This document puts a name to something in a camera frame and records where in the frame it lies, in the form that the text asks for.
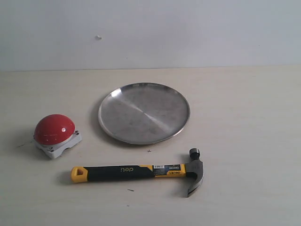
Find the black yellow claw hammer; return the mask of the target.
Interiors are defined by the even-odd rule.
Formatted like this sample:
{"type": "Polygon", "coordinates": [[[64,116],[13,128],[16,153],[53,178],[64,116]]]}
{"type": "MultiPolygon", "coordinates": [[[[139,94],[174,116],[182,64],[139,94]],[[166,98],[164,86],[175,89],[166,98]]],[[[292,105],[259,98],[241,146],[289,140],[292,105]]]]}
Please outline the black yellow claw hammer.
{"type": "Polygon", "coordinates": [[[74,183],[131,180],[146,178],[191,178],[193,183],[187,190],[191,196],[201,185],[204,165],[197,148],[189,150],[190,162],[169,165],[123,165],[98,167],[73,167],[71,180],[74,183]]]}

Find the red dome push button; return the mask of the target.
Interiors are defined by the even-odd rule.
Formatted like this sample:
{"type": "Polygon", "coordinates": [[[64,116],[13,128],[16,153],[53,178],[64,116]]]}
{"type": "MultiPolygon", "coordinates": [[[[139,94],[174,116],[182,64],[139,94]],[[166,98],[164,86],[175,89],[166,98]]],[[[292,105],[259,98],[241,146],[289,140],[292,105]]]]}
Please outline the red dome push button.
{"type": "Polygon", "coordinates": [[[33,141],[36,147],[50,159],[56,159],[64,150],[82,141],[82,136],[69,117],[52,114],[39,121],[34,131],[33,141]]]}

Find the round stainless steel plate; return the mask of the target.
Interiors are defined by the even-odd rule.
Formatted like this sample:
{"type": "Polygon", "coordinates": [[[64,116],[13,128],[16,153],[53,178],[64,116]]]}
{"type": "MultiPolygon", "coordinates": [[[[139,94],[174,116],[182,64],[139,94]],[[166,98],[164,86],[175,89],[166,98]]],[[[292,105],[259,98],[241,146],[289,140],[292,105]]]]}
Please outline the round stainless steel plate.
{"type": "Polygon", "coordinates": [[[190,118],[186,98],[172,87],[138,82],[113,90],[101,102],[98,121],[111,138],[152,145],[179,134],[190,118]]]}

